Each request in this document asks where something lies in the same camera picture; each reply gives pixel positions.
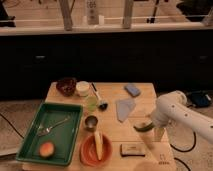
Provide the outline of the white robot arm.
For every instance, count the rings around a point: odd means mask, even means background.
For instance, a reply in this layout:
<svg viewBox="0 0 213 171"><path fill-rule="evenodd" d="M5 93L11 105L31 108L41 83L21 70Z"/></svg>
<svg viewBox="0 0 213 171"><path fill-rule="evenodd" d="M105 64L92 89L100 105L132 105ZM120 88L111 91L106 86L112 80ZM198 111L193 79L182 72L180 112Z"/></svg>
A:
<svg viewBox="0 0 213 171"><path fill-rule="evenodd" d="M182 91L160 95L151 120L156 127L166 127L169 120L179 121L190 127L201 137L213 144L213 118L204 116L187 106L187 97Z"/></svg>

